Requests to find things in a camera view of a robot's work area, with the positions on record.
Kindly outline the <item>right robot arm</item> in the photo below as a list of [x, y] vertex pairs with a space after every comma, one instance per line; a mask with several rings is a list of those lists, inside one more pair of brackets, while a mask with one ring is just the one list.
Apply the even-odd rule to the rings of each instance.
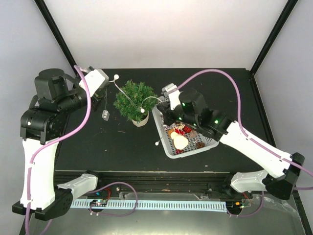
[[235, 173], [222, 185], [225, 196], [266, 191], [279, 199], [290, 198], [301, 171], [297, 165], [302, 165], [305, 159], [303, 155], [279, 150], [244, 129], [238, 120], [209, 109], [203, 95], [197, 91], [180, 92], [170, 84], [162, 89], [162, 94], [165, 99], [156, 107], [162, 113], [165, 125], [184, 124], [207, 138], [236, 149], [262, 167], [260, 171]]

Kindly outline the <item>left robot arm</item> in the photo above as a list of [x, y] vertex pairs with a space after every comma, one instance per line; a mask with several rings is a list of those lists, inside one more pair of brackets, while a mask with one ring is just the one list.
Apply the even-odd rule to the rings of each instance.
[[33, 213], [36, 219], [49, 221], [67, 213], [80, 196], [104, 192], [105, 183], [90, 172], [54, 185], [54, 165], [69, 115], [81, 108], [96, 107], [108, 80], [103, 71], [91, 68], [82, 79], [61, 69], [39, 72], [34, 80], [36, 95], [21, 117], [25, 173], [22, 196], [12, 207], [14, 213]]

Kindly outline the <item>clear battery box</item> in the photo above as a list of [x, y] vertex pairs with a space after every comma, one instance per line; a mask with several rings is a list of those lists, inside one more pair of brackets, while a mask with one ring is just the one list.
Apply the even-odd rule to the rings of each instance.
[[105, 120], [105, 121], [108, 121], [109, 120], [109, 117], [110, 117], [110, 113], [108, 110], [104, 110], [102, 112], [102, 115], [101, 115], [102, 119]]

